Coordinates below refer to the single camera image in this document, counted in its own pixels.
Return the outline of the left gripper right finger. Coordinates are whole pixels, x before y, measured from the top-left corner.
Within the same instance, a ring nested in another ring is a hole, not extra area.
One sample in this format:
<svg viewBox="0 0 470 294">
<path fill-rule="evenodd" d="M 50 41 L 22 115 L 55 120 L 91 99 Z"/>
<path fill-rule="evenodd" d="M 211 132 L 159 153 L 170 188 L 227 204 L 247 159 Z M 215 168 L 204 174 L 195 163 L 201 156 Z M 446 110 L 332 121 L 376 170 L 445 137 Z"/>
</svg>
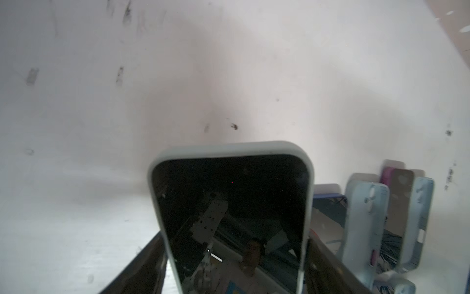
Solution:
<svg viewBox="0 0 470 294">
<path fill-rule="evenodd" d="M 369 294 L 371 291 L 321 242 L 309 239 L 305 260 L 308 294 Z"/>
</svg>

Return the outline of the black phone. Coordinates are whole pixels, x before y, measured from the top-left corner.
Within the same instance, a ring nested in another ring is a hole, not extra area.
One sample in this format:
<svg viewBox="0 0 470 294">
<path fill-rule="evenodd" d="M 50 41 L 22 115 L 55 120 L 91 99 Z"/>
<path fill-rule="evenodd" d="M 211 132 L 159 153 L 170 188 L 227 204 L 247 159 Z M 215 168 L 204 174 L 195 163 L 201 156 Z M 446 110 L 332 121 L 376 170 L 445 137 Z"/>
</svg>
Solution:
<svg viewBox="0 0 470 294">
<path fill-rule="evenodd" d="M 318 237 L 333 253 L 340 251 L 348 208 L 346 197 L 338 193 L 313 197 L 310 233 Z"/>
<path fill-rule="evenodd" d="M 405 234 L 408 209 L 415 174 L 411 170 L 385 167 L 381 183 L 389 188 L 389 205 L 385 229 L 398 236 Z"/>
<path fill-rule="evenodd" d="M 174 147 L 148 170 L 180 294 L 299 294 L 314 170 L 294 143 Z"/>
</svg>

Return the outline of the grey-blue phone case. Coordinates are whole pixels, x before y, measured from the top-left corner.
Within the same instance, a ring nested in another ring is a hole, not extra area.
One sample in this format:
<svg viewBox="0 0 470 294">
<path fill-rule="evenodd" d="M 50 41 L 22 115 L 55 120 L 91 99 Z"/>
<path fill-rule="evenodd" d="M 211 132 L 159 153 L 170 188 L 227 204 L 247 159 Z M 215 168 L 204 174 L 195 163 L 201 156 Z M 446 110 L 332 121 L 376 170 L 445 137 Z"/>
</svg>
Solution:
<svg viewBox="0 0 470 294">
<path fill-rule="evenodd" d="M 398 274 L 407 273 L 419 266 L 434 188 L 435 182 L 431 178 L 414 179 L 400 257 L 394 268 Z"/>
</svg>

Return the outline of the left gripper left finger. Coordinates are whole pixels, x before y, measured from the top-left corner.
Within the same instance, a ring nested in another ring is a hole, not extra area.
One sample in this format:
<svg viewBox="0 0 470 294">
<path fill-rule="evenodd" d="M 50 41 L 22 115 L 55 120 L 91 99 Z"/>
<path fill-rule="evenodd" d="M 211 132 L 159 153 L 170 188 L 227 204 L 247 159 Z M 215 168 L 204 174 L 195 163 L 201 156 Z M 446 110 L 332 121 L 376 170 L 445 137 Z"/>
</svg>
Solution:
<svg viewBox="0 0 470 294">
<path fill-rule="evenodd" d="M 161 294 L 167 261 L 158 233 L 100 294 Z"/>
</svg>

